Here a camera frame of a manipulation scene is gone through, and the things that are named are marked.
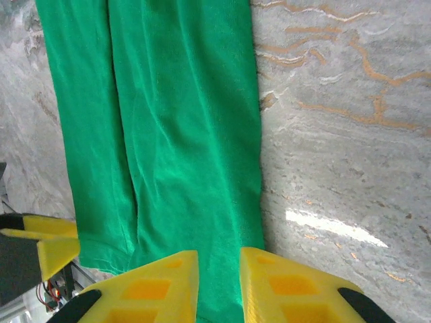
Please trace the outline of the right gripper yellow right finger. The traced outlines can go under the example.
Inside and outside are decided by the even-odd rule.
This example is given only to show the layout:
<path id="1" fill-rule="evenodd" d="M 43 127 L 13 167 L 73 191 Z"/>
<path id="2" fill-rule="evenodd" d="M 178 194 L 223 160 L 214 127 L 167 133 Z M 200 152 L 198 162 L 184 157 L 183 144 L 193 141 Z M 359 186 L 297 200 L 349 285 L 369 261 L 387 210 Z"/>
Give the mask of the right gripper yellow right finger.
<path id="1" fill-rule="evenodd" d="M 243 247 L 245 322 L 392 322 L 355 284 L 270 252 Z"/>

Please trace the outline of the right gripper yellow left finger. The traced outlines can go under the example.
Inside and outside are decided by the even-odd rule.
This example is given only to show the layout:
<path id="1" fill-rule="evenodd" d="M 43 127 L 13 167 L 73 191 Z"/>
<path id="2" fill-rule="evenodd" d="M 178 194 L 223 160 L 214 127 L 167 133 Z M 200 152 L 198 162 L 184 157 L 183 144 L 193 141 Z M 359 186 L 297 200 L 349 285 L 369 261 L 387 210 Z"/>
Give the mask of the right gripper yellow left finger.
<path id="1" fill-rule="evenodd" d="M 49 322 L 196 322 L 198 253 L 178 252 L 85 288 Z"/>

